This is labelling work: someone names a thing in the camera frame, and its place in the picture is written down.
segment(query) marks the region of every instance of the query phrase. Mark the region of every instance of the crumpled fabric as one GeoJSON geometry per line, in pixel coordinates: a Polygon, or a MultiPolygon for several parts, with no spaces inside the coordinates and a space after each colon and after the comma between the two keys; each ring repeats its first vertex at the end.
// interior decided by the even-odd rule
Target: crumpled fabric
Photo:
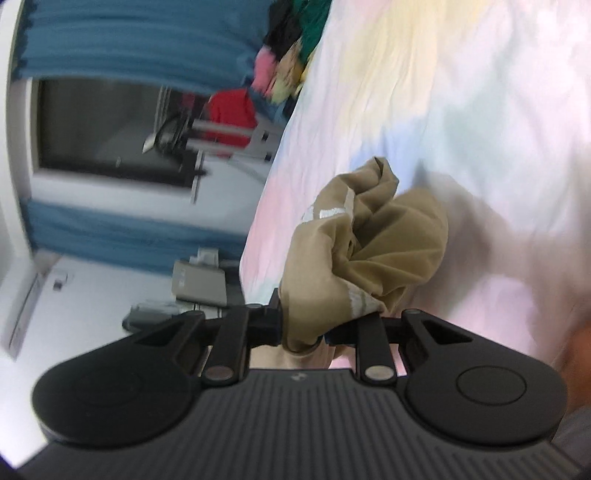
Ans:
{"type": "Polygon", "coordinates": [[[269,85],[267,97],[272,103],[285,102],[296,92],[304,67],[298,58],[301,50],[301,39],[296,41],[283,58],[277,63],[275,76],[269,85]]]}
{"type": "Polygon", "coordinates": [[[428,191],[394,197],[398,179],[373,158],[322,189],[291,239],[280,285],[282,347],[252,351],[251,368],[326,368],[319,338],[372,312],[393,312],[409,287],[437,271],[447,216],[428,191]]]}
{"type": "Polygon", "coordinates": [[[278,0],[269,7],[269,32],[263,39],[275,54],[277,61],[283,58],[290,47],[301,37],[301,27],[293,12],[291,0],[278,0]]]}
{"type": "Polygon", "coordinates": [[[301,27],[300,60],[304,64],[320,41],[330,3],[331,0],[293,0],[293,11],[297,13],[301,27]]]}
{"type": "Polygon", "coordinates": [[[268,46],[263,45],[259,53],[256,54],[255,77],[251,83],[251,88],[264,94],[273,79],[273,75],[275,75],[276,66],[275,55],[268,46]]]}

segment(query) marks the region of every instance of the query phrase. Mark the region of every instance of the pink fabric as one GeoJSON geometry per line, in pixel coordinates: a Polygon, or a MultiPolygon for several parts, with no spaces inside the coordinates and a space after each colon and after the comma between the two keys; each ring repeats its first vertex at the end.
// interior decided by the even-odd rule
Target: pink fabric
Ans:
{"type": "Polygon", "coordinates": [[[256,92],[264,94],[273,75],[275,74],[275,67],[277,62],[275,61],[275,55],[271,52],[269,47],[263,45],[256,54],[255,59],[255,79],[252,81],[252,89],[256,92]]]}

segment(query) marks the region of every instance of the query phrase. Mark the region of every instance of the pastel bedsheet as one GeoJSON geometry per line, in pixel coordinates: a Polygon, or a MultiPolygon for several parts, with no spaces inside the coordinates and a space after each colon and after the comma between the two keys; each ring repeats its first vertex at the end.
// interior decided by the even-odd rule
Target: pastel bedsheet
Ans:
{"type": "Polygon", "coordinates": [[[537,358],[591,316],[591,4],[333,0],[241,262],[266,303],[320,189],[373,155],[447,206],[408,302],[537,358]]]}

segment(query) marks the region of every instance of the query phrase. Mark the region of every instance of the red cloth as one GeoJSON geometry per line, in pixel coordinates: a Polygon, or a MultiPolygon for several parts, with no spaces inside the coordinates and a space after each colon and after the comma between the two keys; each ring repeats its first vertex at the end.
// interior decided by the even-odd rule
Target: red cloth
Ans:
{"type": "MultiPolygon", "coordinates": [[[[209,119],[217,124],[233,125],[235,127],[255,128],[255,106],[248,96],[248,90],[223,90],[213,95],[207,104],[209,119]]],[[[230,135],[218,132],[207,132],[205,138],[225,145],[246,147],[250,137],[244,135],[230,135]]]]}

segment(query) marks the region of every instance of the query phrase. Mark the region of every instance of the window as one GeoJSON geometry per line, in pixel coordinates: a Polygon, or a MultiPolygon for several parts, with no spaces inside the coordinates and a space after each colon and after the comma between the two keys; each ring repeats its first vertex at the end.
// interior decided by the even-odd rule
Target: window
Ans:
{"type": "MultiPolygon", "coordinates": [[[[178,110],[180,92],[110,80],[40,84],[39,166],[191,188],[195,155],[142,153],[147,137],[178,110]]],[[[207,99],[195,97],[194,108],[207,99]]]]}

